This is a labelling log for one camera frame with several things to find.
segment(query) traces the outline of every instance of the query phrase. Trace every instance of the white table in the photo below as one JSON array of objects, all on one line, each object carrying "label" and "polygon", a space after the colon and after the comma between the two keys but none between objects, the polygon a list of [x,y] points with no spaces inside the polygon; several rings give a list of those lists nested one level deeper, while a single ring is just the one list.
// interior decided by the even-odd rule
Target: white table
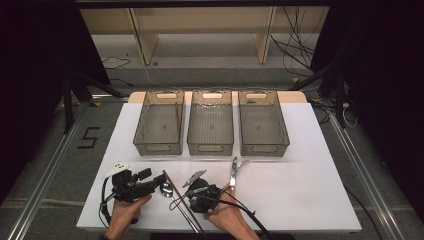
[{"label": "white table", "polygon": [[[98,216],[103,184],[101,176],[116,163],[129,163],[133,173],[151,168],[153,175],[146,180],[165,170],[183,194],[187,190],[182,188],[184,182],[201,169],[207,170],[202,178],[210,184],[225,186],[230,178],[231,161],[237,156],[239,161],[250,161],[237,175],[236,198],[251,211],[256,210],[255,216],[269,231],[348,233],[361,230],[310,104],[281,103],[290,138],[290,146],[283,157],[242,157],[239,154],[235,92],[233,156],[198,157],[189,155],[186,142],[190,102],[191,93],[186,92],[183,154],[154,157],[140,156],[132,143],[142,103],[124,104],[77,227],[86,230],[104,228]],[[109,180],[106,195],[110,191]],[[170,203],[171,200],[163,197],[159,188],[156,189],[150,202],[142,207],[140,221],[132,228],[149,232],[192,232],[178,209],[169,210]],[[110,201],[110,211],[112,206],[113,201]],[[195,214],[204,230],[219,231],[201,214]],[[245,215],[245,218],[250,226],[259,230],[249,217]]]}]

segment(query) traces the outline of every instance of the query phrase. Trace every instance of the gray floor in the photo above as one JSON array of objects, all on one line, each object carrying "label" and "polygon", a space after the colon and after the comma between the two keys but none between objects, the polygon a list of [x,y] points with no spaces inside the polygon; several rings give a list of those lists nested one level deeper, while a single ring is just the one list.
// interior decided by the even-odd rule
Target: gray floor
[{"label": "gray floor", "polygon": [[[121,43],[120,47],[122,49],[118,50],[116,50],[116,47],[110,47],[111,44],[107,41],[99,40],[97,44],[99,44],[98,49],[103,58],[128,55],[127,57],[133,60],[130,64],[123,67],[107,70],[111,79],[119,79],[113,80],[112,86],[123,93],[164,88],[164,86],[167,86],[167,88],[169,86],[187,87],[187,89],[217,86],[286,89],[293,85],[293,78],[296,76],[282,67],[282,55],[275,46],[271,46],[269,64],[267,63],[268,65],[264,66],[257,63],[256,53],[254,47],[250,44],[251,40],[249,37],[220,37],[222,36],[213,38],[210,38],[210,36],[206,38],[205,36],[203,38],[196,36],[196,38],[191,37],[183,41],[184,36],[164,36],[159,40],[158,49],[152,61],[157,62],[157,65],[153,66],[151,64],[146,69],[142,65],[137,64],[139,60],[136,52],[134,52],[132,42],[128,38],[110,38]],[[223,43],[211,44],[210,41],[223,41]],[[309,73],[308,70],[300,69],[298,66],[296,70],[303,74]],[[318,86],[319,82],[316,82],[303,89],[303,91],[308,98],[318,98],[316,93]],[[93,94],[102,94],[98,89],[93,88],[91,90]],[[66,151],[53,181],[30,224],[25,239],[96,239],[97,233],[77,229],[75,225],[90,191],[93,179],[97,174],[97,169],[102,161],[124,101],[101,98],[95,99],[94,102],[99,104],[92,105],[85,111],[82,110],[81,106],[75,107],[77,113],[83,113],[82,118],[71,138],[69,149]],[[316,108],[315,113],[317,121],[326,118],[326,113],[321,109]],[[355,116],[350,112],[347,112],[347,117],[355,119]],[[384,239],[389,239],[347,157],[346,151],[343,149],[334,127],[330,122],[322,123],[320,126],[343,183],[365,205],[383,233]],[[98,137],[98,140],[94,148],[80,149],[78,148],[79,146],[86,146],[91,143],[82,139],[88,127],[99,127],[98,130],[90,132]],[[64,109],[58,106],[57,112],[52,116],[51,127],[45,134],[39,151],[34,156],[34,159],[27,164],[7,200],[0,208],[0,239],[7,239],[26,201],[37,187],[39,179],[43,176],[44,170],[64,137],[62,134],[63,129]],[[424,239],[423,223],[399,190],[396,182],[391,177],[390,171],[381,165],[380,156],[362,126],[358,124],[355,128],[347,127],[346,130],[366,168],[372,174],[372,178],[382,193],[389,209],[395,216],[405,239]],[[378,239],[376,230],[364,210],[356,200],[351,196],[349,197],[363,226],[362,231],[349,235],[293,233],[296,239]],[[149,239],[149,236],[148,233],[133,231],[126,239]]]}]

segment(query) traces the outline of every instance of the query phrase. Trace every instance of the transparent gray bin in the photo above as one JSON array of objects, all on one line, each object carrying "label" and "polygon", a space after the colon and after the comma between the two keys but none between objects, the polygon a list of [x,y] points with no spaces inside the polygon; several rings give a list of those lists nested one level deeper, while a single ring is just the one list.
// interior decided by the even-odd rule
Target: transparent gray bin
[{"label": "transparent gray bin", "polygon": [[290,145],[276,91],[239,91],[242,156],[282,157]]},{"label": "transparent gray bin", "polygon": [[233,154],[231,91],[193,91],[187,144],[190,155]]},{"label": "transparent gray bin", "polygon": [[134,136],[140,155],[180,155],[184,91],[149,91]]}]

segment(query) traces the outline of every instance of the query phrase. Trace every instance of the human hand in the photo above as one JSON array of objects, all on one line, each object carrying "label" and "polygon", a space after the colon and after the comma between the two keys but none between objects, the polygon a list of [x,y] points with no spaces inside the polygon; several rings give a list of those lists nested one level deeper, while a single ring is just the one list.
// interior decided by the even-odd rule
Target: human hand
[{"label": "human hand", "polygon": [[130,230],[131,221],[140,216],[140,207],[147,203],[152,195],[142,197],[133,203],[118,201],[113,204],[112,219],[105,237],[110,240],[122,239]]},{"label": "human hand", "polygon": [[[220,200],[236,203],[228,194],[221,194]],[[204,215],[213,225],[222,231],[233,235],[236,239],[257,240],[258,235],[246,223],[240,209],[225,203],[219,203],[213,212],[207,212]]]}]

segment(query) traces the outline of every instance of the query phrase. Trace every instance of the tripod leg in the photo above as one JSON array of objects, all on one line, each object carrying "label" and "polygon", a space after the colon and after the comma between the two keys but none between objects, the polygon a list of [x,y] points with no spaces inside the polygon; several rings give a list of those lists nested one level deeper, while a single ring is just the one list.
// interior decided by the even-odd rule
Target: tripod leg
[{"label": "tripod leg", "polygon": [[111,87],[109,87],[109,86],[107,86],[107,85],[105,85],[104,83],[102,83],[102,82],[99,82],[99,81],[97,81],[96,79],[94,79],[94,78],[92,78],[92,77],[90,77],[90,76],[88,76],[88,75],[86,75],[86,74],[84,74],[84,73],[81,73],[81,72],[73,72],[73,74],[76,76],[76,77],[78,77],[78,78],[80,78],[80,79],[82,79],[82,80],[84,80],[86,83],[90,83],[90,84],[93,84],[94,86],[96,86],[97,88],[99,88],[99,89],[101,89],[101,90],[103,90],[103,91],[105,91],[105,92],[107,92],[107,93],[110,93],[112,96],[114,96],[114,97],[117,97],[117,98],[123,98],[123,97],[128,97],[129,95],[128,94],[122,94],[121,92],[118,92],[118,91],[116,91],[115,89],[113,89],[113,88],[111,88]]},{"label": "tripod leg", "polygon": [[68,76],[63,79],[63,103],[65,104],[65,131],[67,134],[74,123],[74,113],[72,110],[72,96],[71,96],[71,85],[69,83]]},{"label": "tripod leg", "polygon": [[302,89],[302,88],[308,86],[309,84],[315,82],[316,80],[320,79],[324,74],[326,74],[328,72],[328,69],[330,69],[330,65],[319,70],[317,73],[315,73],[314,75],[303,80],[301,83],[296,84],[296,86],[289,88],[288,91],[299,91],[300,89]]},{"label": "tripod leg", "polygon": [[343,68],[339,70],[339,75],[337,76],[337,89],[336,89],[336,119],[339,122],[342,128],[345,128],[343,118],[343,97],[344,97],[344,76]]}]

